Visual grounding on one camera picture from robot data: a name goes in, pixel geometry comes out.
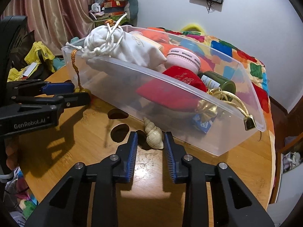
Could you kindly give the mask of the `grey stuffed cushion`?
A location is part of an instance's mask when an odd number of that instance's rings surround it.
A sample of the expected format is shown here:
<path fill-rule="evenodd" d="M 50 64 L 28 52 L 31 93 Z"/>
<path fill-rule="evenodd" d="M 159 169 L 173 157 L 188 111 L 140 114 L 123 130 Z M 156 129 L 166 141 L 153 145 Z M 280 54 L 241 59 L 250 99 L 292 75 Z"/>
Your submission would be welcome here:
<path fill-rule="evenodd" d="M 127 14 L 127 18 L 130 21 L 133 21 L 138 16 L 139 11 L 139 3 L 138 0 L 124 0 L 126 1 L 126 5 L 124 7 L 124 13 Z"/>

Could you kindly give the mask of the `small blue packet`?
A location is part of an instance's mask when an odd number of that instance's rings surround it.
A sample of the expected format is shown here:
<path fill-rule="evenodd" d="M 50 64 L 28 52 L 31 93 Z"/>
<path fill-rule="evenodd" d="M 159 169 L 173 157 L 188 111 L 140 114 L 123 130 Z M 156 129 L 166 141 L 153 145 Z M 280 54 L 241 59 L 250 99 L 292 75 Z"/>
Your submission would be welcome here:
<path fill-rule="evenodd" d="M 208 121 L 202 121 L 200 119 L 200 116 L 197 114 L 193 117 L 192 122 L 193 122 L 193 126 L 194 128 L 196 128 L 198 131 L 201 131 L 205 134 L 208 133 L 208 131 L 210 130 L 213 122 L 215 121 L 215 117 L 211 118 Z"/>

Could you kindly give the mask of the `white drawstring cloth bag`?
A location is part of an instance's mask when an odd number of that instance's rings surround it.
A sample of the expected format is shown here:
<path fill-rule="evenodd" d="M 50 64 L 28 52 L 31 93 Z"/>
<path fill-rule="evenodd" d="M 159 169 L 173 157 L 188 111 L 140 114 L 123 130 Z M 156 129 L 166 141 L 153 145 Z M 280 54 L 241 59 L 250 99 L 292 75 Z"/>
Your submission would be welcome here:
<path fill-rule="evenodd" d="M 128 33 L 123 30 L 120 22 L 125 17 L 127 17 L 126 13 L 113 26 L 107 23 L 94 28 L 85 37 L 83 46 L 75 46 L 69 42 L 66 46 L 82 52 L 82 58 L 85 59 L 109 56 L 151 70 L 164 64 L 166 57 L 152 40 L 144 39 L 138 33 Z"/>

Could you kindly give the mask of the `pink satin curtain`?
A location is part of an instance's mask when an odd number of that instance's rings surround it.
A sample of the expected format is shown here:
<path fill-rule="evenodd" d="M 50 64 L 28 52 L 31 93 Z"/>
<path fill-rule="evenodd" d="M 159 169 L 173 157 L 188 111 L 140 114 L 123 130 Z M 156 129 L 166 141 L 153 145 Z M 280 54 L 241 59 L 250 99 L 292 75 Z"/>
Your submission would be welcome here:
<path fill-rule="evenodd" d="M 37 42 L 44 43 L 54 55 L 74 37 L 83 38 L 94 28 L 88 8 L 93 0 L 11 0 L 1 14 L 24 15 L 28 29 Z"/>

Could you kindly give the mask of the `red cloth pouch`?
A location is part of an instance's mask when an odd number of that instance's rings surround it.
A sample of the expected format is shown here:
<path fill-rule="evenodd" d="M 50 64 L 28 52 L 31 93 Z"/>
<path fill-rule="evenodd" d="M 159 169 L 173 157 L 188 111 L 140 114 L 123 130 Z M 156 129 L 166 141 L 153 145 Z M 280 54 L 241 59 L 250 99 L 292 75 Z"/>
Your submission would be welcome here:
<path fill-rule="evenodd" d="M 186 68 L 172 66 L 165 70 L 163 74 L 200 91 L 208 91 L 198 75 Z M 142 85 L 136 90 L 136 93 L 147 100 L 179 112 L 194 112 L 199 101 L 199 97 L 192 93 L 159 79 L 153 79 Z"/>

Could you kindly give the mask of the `yellow curved tube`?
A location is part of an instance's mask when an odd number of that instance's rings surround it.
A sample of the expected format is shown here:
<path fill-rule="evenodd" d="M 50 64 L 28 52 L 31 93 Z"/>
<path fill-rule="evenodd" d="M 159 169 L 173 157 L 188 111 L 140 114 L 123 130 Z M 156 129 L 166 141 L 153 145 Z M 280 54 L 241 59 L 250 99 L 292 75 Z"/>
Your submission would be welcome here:
<path fill-rule="evenodd" d="M 185 27 L 183 27 L 181 29 L 181 31 L 187 31 L 187 32 L 192 31 L 192 32 L 205 33 L 204 29 L 201 26 L 197 25 L 197 24 L 188 24 Z"/>

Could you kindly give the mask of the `yellow garment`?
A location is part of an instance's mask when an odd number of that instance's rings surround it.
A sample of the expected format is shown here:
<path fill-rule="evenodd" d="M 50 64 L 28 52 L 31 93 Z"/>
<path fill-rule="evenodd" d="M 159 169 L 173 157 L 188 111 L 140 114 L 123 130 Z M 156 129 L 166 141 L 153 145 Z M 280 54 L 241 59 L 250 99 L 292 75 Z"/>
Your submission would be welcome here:
<path fill-rule="evenodd" d="M 25 66 L 21 70 L 11 68 L 7 82 L 19 80 L 45 80 L 55 72 L 53 60 L 55 56 L 42 42 L 34 42 L 31 50 L 25 56 Z"/>

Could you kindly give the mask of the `green spray bottle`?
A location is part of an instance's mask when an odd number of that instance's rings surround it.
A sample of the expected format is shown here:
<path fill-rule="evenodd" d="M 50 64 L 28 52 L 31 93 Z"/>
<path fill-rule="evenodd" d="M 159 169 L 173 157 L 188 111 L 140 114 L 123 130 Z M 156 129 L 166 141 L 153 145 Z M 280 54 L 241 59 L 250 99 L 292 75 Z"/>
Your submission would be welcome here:
<path fill-rule="evenodd" d="M 232 94 L 236 93 L 235 83 L 216 72 L 199 72 L 198 76 L 208 89 L 221 88 L 223 91 L 228 91 Z"/>

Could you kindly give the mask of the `beige spiral seashell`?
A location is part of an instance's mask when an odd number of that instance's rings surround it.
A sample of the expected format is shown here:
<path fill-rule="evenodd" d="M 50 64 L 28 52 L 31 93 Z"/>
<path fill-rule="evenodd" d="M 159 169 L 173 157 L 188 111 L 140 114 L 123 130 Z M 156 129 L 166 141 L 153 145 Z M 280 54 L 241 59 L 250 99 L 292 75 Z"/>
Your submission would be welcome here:
<path fill-rule="evenodd" d="M 143 118 L 143 121 L 145 125 L 147 144 L 155 150 L 164 149 L 162 130 L 146 117 Z"/>

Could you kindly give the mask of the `orange puffer jacket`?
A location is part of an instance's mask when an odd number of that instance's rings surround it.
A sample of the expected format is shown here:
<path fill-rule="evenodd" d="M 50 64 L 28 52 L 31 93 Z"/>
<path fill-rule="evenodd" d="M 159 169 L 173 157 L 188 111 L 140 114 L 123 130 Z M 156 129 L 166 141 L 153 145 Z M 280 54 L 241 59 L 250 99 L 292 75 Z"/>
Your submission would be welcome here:
<path fill-rule="evenodd" d="M 180 48 L 185 49 L 189 52 L 192 52 L 195 54 L 201 64 L 200 64 L 200 71 L 212 71 L 213 68 L 211 67 L 210 63 L 208 63 L 203 57 L 202 57 L 202 50 L 194 44 L 194 49 L 189 49 L 186 47 L 183 47 L 182 45 L 178 43 L 172 43 L 171 38 L 168 36 L 167 33 L 164 33 L 163 29 L 157 29 L 157 28 L 137 28 L 135 30 L 132 30 L 131 32 L 137 31 L 139 34 L 153 40 L 156 43 L 159 43 L 161 45 L 160 51 L 163 53 L 165 57 L 167 57 L 170 49 L 172 48 Z"/>

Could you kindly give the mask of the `clear plastic storage bin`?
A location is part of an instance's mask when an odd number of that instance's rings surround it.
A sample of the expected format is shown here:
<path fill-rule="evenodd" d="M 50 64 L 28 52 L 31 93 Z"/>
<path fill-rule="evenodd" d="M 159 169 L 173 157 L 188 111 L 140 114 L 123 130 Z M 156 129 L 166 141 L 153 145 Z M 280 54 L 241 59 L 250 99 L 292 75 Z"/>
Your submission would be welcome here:
<path fill-rule="evenodd" d="M 137 119 L 148 118 L 163 131 L 213 155 L 220 156 L 266 130 L 261 104 L 244 66 L 214 48 L 198 44 L 202 60 L 235 83 L 236 95 L 256 122 L 249 131 L 239 110 L 186 82 L 108 56 L 86 60 L 77 53 L 73 64 L 72 50 L 64 46 L 62 54 L 75 85 L 81 84 L 109 104 Z"/>

